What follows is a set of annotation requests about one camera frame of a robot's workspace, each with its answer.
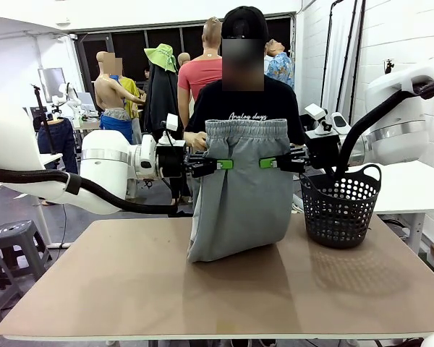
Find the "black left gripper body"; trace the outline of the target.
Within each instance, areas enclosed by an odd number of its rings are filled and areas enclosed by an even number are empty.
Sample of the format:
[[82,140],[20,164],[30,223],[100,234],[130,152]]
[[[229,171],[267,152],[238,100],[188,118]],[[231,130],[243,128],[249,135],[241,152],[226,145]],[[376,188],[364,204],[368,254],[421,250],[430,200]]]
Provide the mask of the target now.
[[159,177],[181,177],[192,172],[186,146],[156,147],[156,171]]

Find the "person's right hand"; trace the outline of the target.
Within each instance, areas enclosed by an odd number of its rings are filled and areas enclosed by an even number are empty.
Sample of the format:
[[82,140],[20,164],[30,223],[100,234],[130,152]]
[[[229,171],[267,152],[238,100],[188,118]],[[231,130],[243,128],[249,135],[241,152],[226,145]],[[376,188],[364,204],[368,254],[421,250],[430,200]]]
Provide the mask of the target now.
[[207,134],[205,132],[185,132],[183,138],[186,144],[194,150],[204,151],[207,149]]

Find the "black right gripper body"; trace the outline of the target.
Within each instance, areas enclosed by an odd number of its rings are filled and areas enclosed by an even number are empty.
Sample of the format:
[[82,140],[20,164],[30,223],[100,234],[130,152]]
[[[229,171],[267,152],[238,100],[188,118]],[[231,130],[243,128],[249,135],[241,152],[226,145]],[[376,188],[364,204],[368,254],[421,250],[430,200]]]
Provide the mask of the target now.
[[336,167],[339,161],[339,136],[306,137],[310,165],[313,168]]

